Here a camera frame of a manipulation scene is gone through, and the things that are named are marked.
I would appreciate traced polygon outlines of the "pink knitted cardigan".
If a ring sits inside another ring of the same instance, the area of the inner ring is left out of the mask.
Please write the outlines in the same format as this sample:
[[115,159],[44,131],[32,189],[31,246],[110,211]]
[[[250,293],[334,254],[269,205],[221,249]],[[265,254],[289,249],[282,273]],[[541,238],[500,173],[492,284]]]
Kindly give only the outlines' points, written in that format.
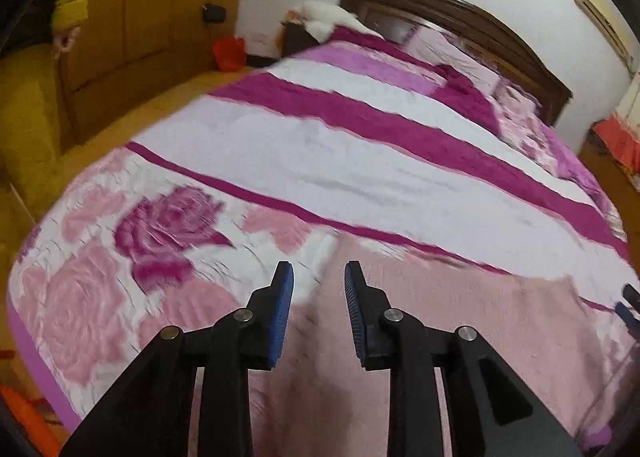
[[408,263],[345,237],[296,269],[276,368],[250,377],[254,456],[576,456],[603,385],[569,281]]

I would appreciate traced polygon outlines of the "orange white curtain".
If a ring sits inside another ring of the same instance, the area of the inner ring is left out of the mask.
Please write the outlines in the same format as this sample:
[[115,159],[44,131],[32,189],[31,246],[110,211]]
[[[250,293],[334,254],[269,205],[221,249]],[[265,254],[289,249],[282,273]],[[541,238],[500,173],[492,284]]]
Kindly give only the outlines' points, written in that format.
[[639,177],[639,73],[632,78],[617,107],[594,126],[613,158],[631,177]]

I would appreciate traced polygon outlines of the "pink floral striped bedspread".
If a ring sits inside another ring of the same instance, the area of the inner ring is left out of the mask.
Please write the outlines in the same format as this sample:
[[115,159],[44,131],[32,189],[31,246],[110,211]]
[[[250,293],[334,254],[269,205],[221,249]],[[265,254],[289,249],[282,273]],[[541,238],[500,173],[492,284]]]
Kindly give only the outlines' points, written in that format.
[[213,326],[277,265],[319,273],[354,238],[437,259],[565,279],[603,356],[577,456],[636,455],[614,427],[637,404],[639,336],[614,307],[639,289],[620,216],[548,126],[373,35],[326,44],[189,102],[79,172],[18,252],[18,353],[70,436],[166,326]]

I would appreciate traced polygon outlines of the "yellow garment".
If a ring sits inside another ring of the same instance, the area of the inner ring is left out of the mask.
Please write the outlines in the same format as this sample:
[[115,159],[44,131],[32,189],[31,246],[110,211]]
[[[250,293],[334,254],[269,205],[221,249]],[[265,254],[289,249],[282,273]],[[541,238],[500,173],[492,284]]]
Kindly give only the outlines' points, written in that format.
[[62,191],[58,60],[88,16],[88,0],[1,2],[1,184],[34,220]]

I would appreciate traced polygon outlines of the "pink pillow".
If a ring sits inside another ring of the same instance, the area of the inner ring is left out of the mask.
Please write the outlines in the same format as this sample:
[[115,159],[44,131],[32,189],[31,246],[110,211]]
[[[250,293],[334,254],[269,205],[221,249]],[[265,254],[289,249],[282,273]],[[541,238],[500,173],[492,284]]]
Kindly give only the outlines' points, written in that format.
[[433,66],[445,65],[466,76],[480,93],[491,96],[500,82],[494,70],[457,48],[446,33],[429,27],[416,27],[410,33],[401,50],[408,55]]

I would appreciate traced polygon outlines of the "dark wooden headboard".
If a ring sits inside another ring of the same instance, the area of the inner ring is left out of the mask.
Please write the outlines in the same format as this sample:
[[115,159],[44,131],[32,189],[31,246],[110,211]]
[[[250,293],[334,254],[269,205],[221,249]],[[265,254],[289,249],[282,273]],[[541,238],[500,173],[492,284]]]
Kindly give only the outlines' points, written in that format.
[[541,103],[540,117],[555,125],[573,93],[546,67],[535,51],[487,10],[462,0],[341,0],[368,28],[394,44],[428,24],[450,32],[465,50],[480,55],[501,76]]

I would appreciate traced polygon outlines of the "red bin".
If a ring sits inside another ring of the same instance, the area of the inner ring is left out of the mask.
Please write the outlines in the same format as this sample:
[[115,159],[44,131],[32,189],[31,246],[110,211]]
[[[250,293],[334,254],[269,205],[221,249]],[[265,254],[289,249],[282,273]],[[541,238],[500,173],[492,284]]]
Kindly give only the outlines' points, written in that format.
[[213,42],[212,54],[221,72],[235,72],[246,65],[246,44],[243,38],[226,36]]

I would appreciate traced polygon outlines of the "wooden wardrobe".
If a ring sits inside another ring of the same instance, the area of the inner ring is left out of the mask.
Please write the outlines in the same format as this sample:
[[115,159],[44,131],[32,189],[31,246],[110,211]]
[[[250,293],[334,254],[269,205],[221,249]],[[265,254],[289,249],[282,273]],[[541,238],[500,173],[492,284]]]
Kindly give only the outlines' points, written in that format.
[[[233,33],[239,8],[239,0],[88,1],[88,19],[58,62],[63,148],[212,68],[213,40]],[[206,3],[228,10],[224,24],[204,24]]]

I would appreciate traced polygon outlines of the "dark wooden nightstand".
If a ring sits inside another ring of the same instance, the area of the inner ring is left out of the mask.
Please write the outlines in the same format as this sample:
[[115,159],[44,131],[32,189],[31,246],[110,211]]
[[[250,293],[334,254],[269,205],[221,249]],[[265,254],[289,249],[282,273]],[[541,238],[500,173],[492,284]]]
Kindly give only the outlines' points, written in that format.
[[292,56],[319,45],[303,24],[288,21],[282,24],[282,57]]

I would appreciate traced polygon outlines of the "black bag on wardrobe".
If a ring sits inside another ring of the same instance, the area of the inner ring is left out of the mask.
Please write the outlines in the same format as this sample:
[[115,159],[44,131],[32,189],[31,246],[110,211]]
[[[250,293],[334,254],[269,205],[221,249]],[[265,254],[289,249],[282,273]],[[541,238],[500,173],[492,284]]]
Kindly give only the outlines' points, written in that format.
[[202,21],[204,24],[224,24],[228,10],[224,6],[206,3],[202,6]]

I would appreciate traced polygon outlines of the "white plush toy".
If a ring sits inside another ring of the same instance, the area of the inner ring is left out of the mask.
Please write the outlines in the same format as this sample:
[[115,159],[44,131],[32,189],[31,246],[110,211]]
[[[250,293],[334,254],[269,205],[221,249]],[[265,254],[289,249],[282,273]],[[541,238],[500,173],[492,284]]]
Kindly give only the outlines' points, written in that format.
[[355,14],[341,6],[322,1],[308,0],[288,12],[288,20],[301,24],[319,43],[326,42],[336,27],[345,27],[362,34],[381,35],[366,27]]

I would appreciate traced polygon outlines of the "wall air conditioner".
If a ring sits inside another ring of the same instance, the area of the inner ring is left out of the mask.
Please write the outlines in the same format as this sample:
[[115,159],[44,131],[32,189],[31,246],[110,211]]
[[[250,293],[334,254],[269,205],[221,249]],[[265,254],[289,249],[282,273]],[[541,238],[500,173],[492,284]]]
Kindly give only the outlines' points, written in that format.
[[636,38],[611,1],[574,0],[574,2],[599,29],[627,70],[634,73],[637,67]]

